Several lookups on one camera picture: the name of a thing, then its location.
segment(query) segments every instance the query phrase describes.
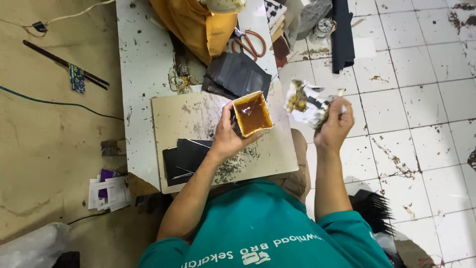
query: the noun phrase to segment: white tiled floor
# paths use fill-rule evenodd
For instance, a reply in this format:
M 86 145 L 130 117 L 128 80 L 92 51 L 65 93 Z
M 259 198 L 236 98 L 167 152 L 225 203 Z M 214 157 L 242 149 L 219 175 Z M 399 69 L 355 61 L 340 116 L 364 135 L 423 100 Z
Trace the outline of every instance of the white tiled floor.
M 474 0 L 348 0 L 354 38 L 372 38 L 377 56 L 331 73 L 328 41 L 299 41 L 280 70 L 291 78 L 345 88 L 355 125 L 341 149 L 347 192 L 384 194 L 397 239 L 412 239 L 445 267 L 476 268 L 476 9 Z M 290 119 L 308 143 L 314 131 Z M 314 218 L 316 149 L 308 147 Z

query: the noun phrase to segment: yellow bag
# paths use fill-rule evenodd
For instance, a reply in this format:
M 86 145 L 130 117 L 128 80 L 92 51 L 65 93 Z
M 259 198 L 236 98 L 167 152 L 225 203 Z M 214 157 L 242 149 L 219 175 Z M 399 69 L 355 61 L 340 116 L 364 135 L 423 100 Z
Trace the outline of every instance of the yellow bag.
M 209 65 L 226 49 L 236 27 L 236 13 L 211 13 L 198 0 L 151 0 L 163 24 L 200 60 Z

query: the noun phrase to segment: cardboard sheet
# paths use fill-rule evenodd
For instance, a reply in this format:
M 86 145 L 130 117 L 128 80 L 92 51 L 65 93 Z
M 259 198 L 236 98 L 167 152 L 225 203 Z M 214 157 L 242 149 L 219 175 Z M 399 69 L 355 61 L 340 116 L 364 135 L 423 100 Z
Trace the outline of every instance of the cardboard sheet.
M 178 192 L 185 184 L 168 186 L 162 150 L 177 146 L 177 140 L 211 139 L 229 100 L 208 92 L 153 98 L 154 131 L 159 175 L 164 194 Z M 274 127 L 218 168 L 213 185 L 296 171 L 298 162 L 279 81 L 270 85 L 267 105 Z

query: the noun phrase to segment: person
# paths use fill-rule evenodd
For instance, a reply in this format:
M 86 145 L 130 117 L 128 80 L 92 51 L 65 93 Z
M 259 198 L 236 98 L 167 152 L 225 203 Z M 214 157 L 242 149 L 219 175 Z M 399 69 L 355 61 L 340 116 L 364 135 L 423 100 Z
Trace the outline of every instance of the person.
M 280 187 L 286 184 L 283 176 L 278 178 L 281 185 L 252 179 L 208 198 L 220 164 L 262 136 L 239 138 L 232 130 L 231 109 L 232 102 L 223 107 L 210 151 L 166 211 L 157 242 L 142 254 L 139 268 L 393 267 L 370 226 L 352 211 L 344 187 L 339 151 L 354 124 L 347 100 L 339 97 L 332 103 L 328 121 L 314 136 L 316 222 L 307 217 L 303 203 L 309 187 L 300 187 L 296 179 L 288 183 L 295 187 Z M 288 178 L 306 177 L 305 163 L 304 157 L 300 170 Z M 304 198 L 297 196 L 299 191 Z

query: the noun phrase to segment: green cable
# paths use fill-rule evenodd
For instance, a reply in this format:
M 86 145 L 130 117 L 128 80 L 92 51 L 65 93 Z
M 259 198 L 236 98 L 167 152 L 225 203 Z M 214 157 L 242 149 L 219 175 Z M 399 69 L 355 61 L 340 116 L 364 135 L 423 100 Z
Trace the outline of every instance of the green cable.
M 95 112 L 93 110 L 91 110 L 90 108 L 86 107 L 86 106 L 83 106 L 81 104 L 77 104 L 77 103 L 56 103 L 56 102 L 49 102 L 49 101 L 42 101 L 42 100 L 37 100 L 37 99 L 33 99 L 31 97 L 28 97 L 28 96 L 25 96 L 23 94 L 20 94 L 20 93 L 17 93 L 13 90 L 10 90 L 8 88 L 4 88 L 2 86 L 0 86 L 0 89 L 2 90 L 5 90 L 6 92 L 9 92 L 11 94 L 14 94 L 14 95 L 17 95 L 18 97 L 22 97 L 22 98 L 25 98 L 27 100 L 31 100 L 31 101 L 35 101 L 35 102 L 39 102 L 39 103 L 48 103 L 48 104 L 56 104 L 56 105 L 71 105 L 71 106 L 78 106 L 78 107 L 81 107 L 81 108 L 84 108 L 92 113 L 95 113 L 97 115 L 100 115 L 100 116 L 104 116 L 104 117 L 109 117 L 109 118 L 114 118 L 114 119 L 119 119 L 121 121 L 124 121 L 124 119 L 122 118 L 119 118 L 119 117 L 115 117 L 115 116 L 112 116 L 112 115 L 105 115 L 105 114 L 101 114 L 101 113 L 98 113 L 98 112 Z

